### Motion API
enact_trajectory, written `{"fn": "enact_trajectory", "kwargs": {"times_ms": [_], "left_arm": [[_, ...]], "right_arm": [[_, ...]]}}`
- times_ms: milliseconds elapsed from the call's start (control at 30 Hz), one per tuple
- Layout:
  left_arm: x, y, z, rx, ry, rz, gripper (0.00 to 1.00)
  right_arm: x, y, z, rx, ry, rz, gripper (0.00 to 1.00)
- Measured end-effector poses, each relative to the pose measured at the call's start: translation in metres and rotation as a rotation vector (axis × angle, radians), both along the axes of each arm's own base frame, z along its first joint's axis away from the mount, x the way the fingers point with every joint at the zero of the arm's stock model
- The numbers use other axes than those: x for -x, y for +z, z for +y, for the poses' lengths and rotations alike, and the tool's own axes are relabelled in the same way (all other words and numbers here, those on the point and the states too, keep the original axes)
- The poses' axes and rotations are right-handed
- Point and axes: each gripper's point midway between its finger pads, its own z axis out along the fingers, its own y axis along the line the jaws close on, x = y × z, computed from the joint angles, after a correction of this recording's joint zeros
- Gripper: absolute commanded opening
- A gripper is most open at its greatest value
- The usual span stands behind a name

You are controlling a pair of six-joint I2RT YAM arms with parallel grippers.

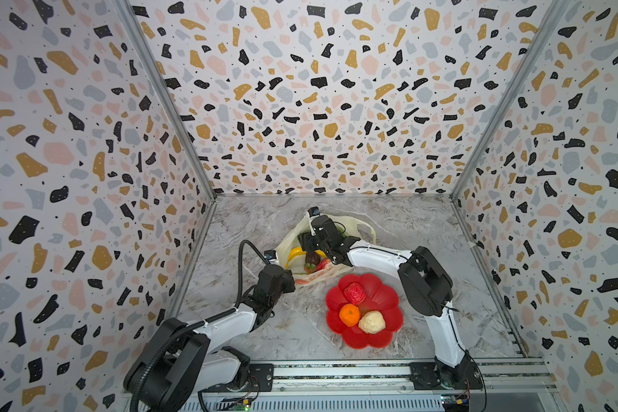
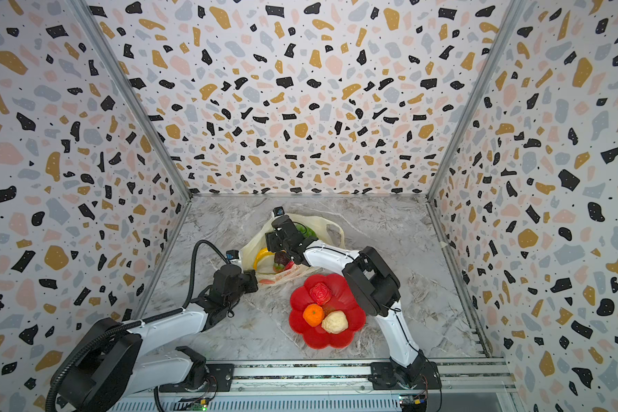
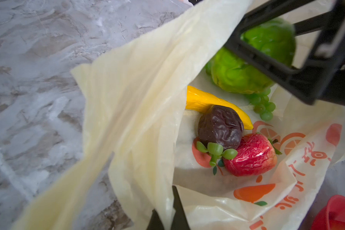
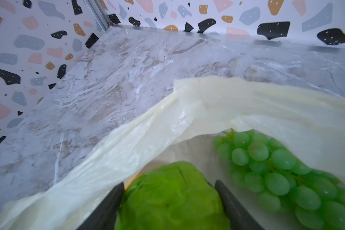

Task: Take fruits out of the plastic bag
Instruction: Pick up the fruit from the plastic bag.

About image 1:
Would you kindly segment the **yellow plastic fruit-print bag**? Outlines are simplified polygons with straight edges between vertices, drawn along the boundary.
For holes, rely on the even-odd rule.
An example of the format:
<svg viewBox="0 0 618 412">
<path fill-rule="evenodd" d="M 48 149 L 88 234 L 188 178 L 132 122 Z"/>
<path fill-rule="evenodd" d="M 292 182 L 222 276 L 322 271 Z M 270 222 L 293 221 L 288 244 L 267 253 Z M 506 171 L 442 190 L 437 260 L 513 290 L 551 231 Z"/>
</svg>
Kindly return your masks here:
<svg viewBox="0 0 618 412">
<path fill-rule="evenodd" d="M 333 219 L 341 233 L 345 233 L 349 236 L 369 239 L 374 243 L 376 242 L 376 232 L 367 222 L 351 216 L 328 215 L 328 217 Z M 288 268 L 286 267 L 290 251 L 295 247 L 300 247 L 298 236 L 301 233 L 309 231 L 309 222 L 310 219 L 308 218 L 308 215 L 305 214 L 300 222 L 283 238 L 282 242 L 274 248 L 276 251 L 277 261 L 281 264 L 281 266 L 292 272 L 295 284 L 297 286 L 306 286 L 311 283 L 322 282 L 332 276 L 341 276 L 351 271 L 350 267 L 345 264 L 334 265 L 331 263 L 328 268 L 322 271 L 315 271 L 312 274 L 307 274 L 304 271 L 305 256 L 294 259 L 290 266 Z"/>
</svg>

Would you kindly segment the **yellow toy banana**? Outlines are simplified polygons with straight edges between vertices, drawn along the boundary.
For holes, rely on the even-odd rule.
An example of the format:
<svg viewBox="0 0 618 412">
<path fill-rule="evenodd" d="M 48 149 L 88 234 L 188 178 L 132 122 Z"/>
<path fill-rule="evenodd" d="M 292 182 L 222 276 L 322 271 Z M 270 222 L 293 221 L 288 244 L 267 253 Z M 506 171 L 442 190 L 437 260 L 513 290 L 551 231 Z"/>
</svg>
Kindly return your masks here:
<svg viewBox="0 0 618 412">
<path fill-rule="evenodd" d="M 315 253 L 320 257 L 320 260 L 326 259 L 326 255 L 322 251 L 315 251 Z M 307 255 L 307 253 L 303 251 L 300 247 L 293 248 L 288 255 L 286 267 L 288 268 L 294 259 L 304 257 L 305 255 Z"/>
</svg>

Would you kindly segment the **red toy fruit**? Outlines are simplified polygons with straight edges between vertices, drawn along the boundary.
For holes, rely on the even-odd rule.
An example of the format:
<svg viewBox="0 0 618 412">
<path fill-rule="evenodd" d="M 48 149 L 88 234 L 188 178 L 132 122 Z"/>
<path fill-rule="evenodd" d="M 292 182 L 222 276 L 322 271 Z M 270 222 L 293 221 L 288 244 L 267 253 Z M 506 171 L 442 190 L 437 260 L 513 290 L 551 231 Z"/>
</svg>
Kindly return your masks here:
<svg viewBox="0 0 618 412">
<path fill-rule="evenodd" d="M 350 283 L 343 290 L 343 295 L 348 303 L 354 306 L 362 304 L 367 298 L 366 291 L 360 283 Z"/>
</svg>

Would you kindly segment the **orange toy fruit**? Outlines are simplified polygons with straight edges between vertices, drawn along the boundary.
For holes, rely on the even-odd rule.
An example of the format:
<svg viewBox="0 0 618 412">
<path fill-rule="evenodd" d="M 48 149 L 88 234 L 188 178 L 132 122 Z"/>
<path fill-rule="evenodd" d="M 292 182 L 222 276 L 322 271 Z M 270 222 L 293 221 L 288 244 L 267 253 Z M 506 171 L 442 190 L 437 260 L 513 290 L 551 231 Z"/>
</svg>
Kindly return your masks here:
<svg viewBox="0 0 618 412">
<path fill-rule="evenodd" d="M 361 312 L 356 305 L 346 304 L 340 309 L 338 317 L 345 326 L 353 327 L 359 324 Z"/>
</svg>

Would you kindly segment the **red flower-shaped plate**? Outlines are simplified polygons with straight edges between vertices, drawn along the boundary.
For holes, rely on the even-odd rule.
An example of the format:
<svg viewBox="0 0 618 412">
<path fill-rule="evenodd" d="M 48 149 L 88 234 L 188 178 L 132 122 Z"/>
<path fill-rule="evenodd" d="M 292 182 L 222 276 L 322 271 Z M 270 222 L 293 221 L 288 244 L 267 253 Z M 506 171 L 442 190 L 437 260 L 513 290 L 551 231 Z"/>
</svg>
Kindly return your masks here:
<svg viewBox="0 0 618 412">
<path fill-rule="evenodd" d="M 339 319 L 340 309 L 349 304 L 343 295 L 343 290 L 350 283 L 360 283 L 366 291 L 367 298 L 357 307 L 363 316 L 370 311 L 380 311 L 386 321 L 386 329 L 375 335 L 369 335 L 360 330 L 358 325 L 347 327 Z M 326 323 L 329 329 L 342 337 L 343 342 L 354 350 L 364 348 L 385 348 L 394 338 L 394 334 L 403 326 L 403 313 L 399 308 L 397 292 L 382 283 L 373 274 L 349 274 L 339 280 L 336 287 L 331 288 L 325 297 L 327 307 Z"/>
</svg>

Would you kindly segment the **cream white toy fruit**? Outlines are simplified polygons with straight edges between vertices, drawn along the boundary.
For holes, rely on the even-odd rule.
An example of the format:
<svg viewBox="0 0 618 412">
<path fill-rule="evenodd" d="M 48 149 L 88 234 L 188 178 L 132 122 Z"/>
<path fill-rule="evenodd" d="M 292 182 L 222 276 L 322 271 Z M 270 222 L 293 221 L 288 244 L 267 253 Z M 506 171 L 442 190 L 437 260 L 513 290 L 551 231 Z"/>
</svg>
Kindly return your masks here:
<svg viewBox="0 0 618 412">
<path fill-rule="evenodd" d="M 358 327 L 366 334 L 375 335 L 386 329 L 386 321 L 380 311 L 370 311 L 360 318 Z"/>
</svg>

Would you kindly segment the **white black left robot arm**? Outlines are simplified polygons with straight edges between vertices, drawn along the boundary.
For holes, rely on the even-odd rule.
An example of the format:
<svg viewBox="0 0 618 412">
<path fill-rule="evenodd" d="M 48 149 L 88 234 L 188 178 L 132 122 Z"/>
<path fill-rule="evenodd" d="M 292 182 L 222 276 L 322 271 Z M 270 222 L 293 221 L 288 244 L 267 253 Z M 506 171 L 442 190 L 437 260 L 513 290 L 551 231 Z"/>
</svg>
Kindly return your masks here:
<svg viewBox="0 0 618 412">
<path fill-rule="evenodd" d="M 266 264 L 230 309 L 194 323 L 165 320 L 125 376 L 128 410 L 144 404 L 150 411 L 178 411 L 195 392 L 244 386 L 250 358 L 228 342 L 263 325 L 280 298 L 294 291 L 291 271 Z"/>
</svg>

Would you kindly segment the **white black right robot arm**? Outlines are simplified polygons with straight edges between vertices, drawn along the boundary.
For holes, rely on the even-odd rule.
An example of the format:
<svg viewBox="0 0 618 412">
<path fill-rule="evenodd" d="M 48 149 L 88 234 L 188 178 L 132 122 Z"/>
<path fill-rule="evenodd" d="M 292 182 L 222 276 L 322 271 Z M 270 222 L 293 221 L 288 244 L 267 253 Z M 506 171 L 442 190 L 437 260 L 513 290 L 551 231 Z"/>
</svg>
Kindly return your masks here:
<svg viewBox="0 0 618 412">
<path fill-rule="evenodd" d="M 416 367 L 412 381 L 417 387 L 444 386 L 456 390 L 483 389 L 483 374 L 462 342 L 451 300 L 453 280 L 426 247 L 413 251 L 373 245 L 341 232 L 339 223 L 307 211 L 309 230 L 298 236 L 305 252 L 323 252 L 334 264 L 371 269 L 398 279 L 407 302 L 424 317 L 434 342 L 434 366 Z"/>
</svg>

